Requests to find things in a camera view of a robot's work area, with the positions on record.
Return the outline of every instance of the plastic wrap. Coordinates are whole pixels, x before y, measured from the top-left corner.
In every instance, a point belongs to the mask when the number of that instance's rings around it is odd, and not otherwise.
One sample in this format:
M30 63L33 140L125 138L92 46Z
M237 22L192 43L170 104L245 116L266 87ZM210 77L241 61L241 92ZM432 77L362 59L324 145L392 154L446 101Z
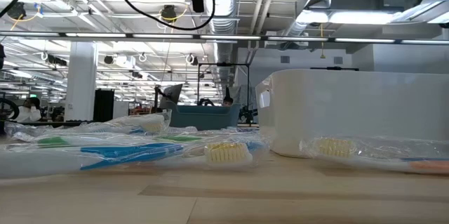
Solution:
M31 142L37 136L60 135L67 133L123 133L152 136L164 132L170 124L171 111L120 117L111 121L82 124L68 129L51 126L24 126L22 124L6 122L5 132L10 138Z
M449 142L437 140L319 137L303 140L300 152L361 168L449 174Z
M244 169L269 151L258 133L202 131L164 136L120 133L65 133L30 143L0 145L0 178L70 173L127 164Z

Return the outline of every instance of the white bin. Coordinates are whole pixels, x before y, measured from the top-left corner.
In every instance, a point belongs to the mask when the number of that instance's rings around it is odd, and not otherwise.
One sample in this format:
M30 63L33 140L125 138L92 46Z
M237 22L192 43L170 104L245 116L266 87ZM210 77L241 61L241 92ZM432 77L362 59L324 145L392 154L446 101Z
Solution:
M449 75L284 70L256 92L260 130L286 156L314 136L449 139Z

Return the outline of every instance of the pillar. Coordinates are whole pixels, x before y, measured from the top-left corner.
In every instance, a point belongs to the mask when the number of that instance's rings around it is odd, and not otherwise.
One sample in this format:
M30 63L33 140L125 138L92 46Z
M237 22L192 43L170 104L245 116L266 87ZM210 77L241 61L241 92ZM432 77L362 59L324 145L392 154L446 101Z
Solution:
M97 44L72 42L67 76L65 121L93 119L97 63Z

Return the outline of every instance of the blue bin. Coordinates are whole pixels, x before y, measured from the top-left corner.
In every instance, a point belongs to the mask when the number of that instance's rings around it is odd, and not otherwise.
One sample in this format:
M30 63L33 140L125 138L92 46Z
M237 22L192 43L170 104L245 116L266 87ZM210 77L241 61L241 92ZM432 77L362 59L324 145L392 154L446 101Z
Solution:
M239 104L233 104L231 107L213 107L176 105L167 101L164 109L172 110L170 122L172 127L194 126L200 131L216 130L228 126L237 127L239 122Z

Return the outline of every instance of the table surface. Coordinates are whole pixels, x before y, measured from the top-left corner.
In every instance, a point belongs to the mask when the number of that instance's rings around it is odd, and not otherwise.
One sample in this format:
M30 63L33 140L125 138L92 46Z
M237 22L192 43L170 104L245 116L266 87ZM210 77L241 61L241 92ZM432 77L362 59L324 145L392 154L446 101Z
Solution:
M0 223L449 223L449 176L281 157L248 171L150 163L0 180Z

